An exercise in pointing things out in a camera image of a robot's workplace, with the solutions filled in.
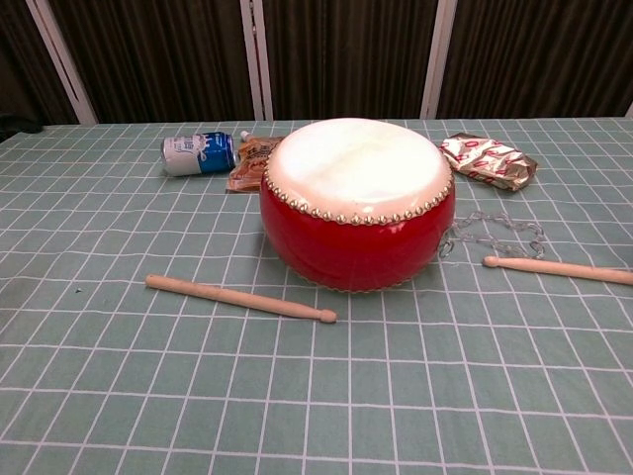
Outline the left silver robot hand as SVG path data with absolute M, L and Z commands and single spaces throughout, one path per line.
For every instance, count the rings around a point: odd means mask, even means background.
M 2 142 L 18 133 L 38 134 L 43 130 L 44 126 L 42 124 L 31 119 L 20 117 L 15 114 L 1 114 L 0 137 Z

